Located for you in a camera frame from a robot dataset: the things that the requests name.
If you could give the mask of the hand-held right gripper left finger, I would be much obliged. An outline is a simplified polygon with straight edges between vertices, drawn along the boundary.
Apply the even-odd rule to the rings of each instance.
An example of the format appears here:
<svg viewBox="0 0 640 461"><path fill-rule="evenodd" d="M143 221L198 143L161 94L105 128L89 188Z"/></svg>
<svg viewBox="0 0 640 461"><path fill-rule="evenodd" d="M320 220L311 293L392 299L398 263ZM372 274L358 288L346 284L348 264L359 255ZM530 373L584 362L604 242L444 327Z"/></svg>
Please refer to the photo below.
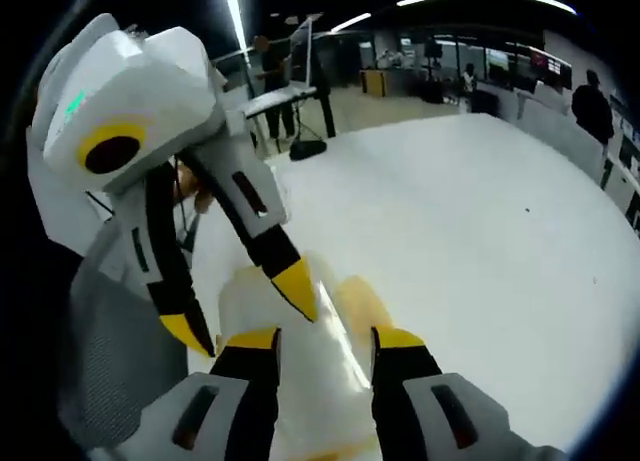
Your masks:
<svg viewBox="0 0 640 461"><path fill-rule="evenodd" d="M278 418L281 329L232 336L208 373L143 409L119 460L267 460Z"/></svg>

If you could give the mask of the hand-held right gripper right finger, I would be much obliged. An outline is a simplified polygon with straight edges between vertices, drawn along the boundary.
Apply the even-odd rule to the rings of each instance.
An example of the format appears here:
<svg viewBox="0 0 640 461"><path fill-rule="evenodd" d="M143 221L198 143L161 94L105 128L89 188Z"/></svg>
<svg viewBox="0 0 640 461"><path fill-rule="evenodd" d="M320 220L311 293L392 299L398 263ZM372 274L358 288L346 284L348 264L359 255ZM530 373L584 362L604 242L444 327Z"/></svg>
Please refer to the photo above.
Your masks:
<svg viewBox="0 0 640 461"><path fill-rule="evenodd" d="M372 416L384 460L506 460L508 416L457 374L444 374L425 343L375 325Z"/></svg>

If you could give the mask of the person's left hand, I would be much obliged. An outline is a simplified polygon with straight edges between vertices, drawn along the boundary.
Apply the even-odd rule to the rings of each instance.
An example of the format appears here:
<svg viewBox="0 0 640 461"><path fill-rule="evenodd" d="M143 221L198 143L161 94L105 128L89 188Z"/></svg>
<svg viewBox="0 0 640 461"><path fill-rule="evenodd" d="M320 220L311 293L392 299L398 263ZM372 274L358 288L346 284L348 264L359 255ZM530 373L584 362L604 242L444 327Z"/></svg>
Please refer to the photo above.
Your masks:
<svg viewBox="0 0 640 461"><path fill-rule="evenodd" d="M206 214L214 201L212 192L202 184L194 173L182 162L177 165L177 180L173 187L173 203L178 204L184 199L194 200L195 211Z"/></svg>

